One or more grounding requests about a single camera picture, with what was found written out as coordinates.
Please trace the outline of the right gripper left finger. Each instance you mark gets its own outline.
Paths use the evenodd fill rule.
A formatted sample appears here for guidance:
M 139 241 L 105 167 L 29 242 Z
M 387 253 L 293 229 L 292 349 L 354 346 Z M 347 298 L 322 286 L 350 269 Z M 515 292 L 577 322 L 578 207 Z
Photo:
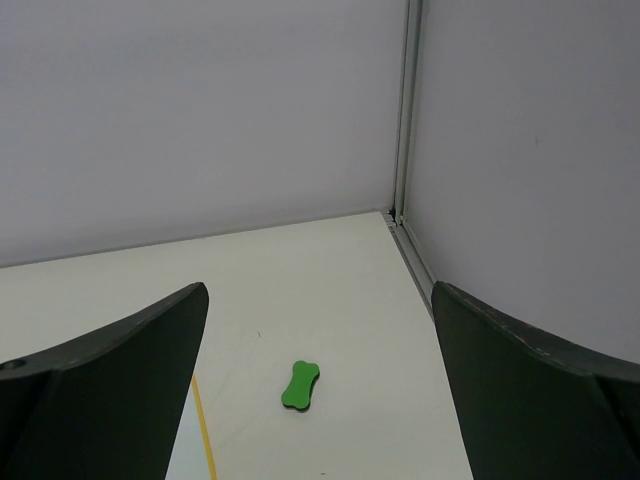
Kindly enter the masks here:
M 165 478 L 207 312 L 197 282 L 2 363 L 2 478 Z

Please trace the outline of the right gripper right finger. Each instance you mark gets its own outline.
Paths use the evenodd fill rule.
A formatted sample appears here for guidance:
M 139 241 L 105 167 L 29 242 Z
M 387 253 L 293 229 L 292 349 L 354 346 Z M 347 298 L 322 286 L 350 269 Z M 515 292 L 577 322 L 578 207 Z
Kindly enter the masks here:
M 476 479 L 636 479 L 639 367 L 506 315 L 452 284 L 431 292 Z

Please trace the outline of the yellow-framed small whiteboard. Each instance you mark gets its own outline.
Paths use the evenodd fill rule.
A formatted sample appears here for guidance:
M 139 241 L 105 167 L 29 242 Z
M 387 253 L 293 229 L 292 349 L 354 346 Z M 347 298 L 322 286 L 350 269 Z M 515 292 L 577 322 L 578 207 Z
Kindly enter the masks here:
M 195 376 L 191 379 L 165 479 L 217 479 L 204 410 Z

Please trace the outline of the green bone-shaped eraser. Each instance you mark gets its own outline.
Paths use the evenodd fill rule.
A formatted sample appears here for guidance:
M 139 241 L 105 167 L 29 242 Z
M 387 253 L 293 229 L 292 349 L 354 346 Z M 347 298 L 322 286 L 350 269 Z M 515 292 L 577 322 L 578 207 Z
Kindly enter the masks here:
M 320 378 L 316 363 L 297 360 L 291 368 L 290 381 L 281 395 L 281 404 L 286 409 L 305 412 L 311 406 L 315 383 Z

